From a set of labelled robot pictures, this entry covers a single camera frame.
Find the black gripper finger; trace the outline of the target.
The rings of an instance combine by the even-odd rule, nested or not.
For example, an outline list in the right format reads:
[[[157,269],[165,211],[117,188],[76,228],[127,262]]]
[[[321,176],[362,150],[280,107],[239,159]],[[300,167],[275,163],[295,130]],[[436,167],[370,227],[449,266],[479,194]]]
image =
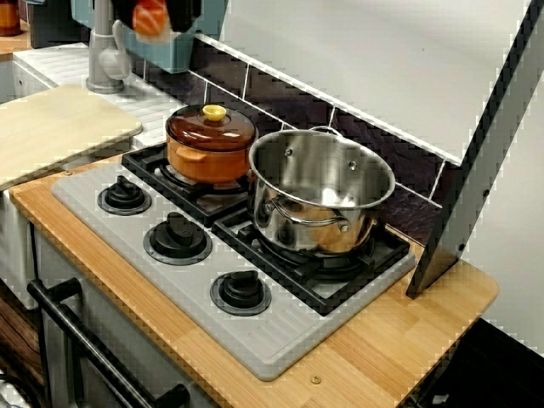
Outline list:
[[[131,25],[135,0],[112,0],[112,4],[116,18],[124,25]]]
[[[187,32],[201,15],[202,0],[167,0],[167,11],[174,32]]]

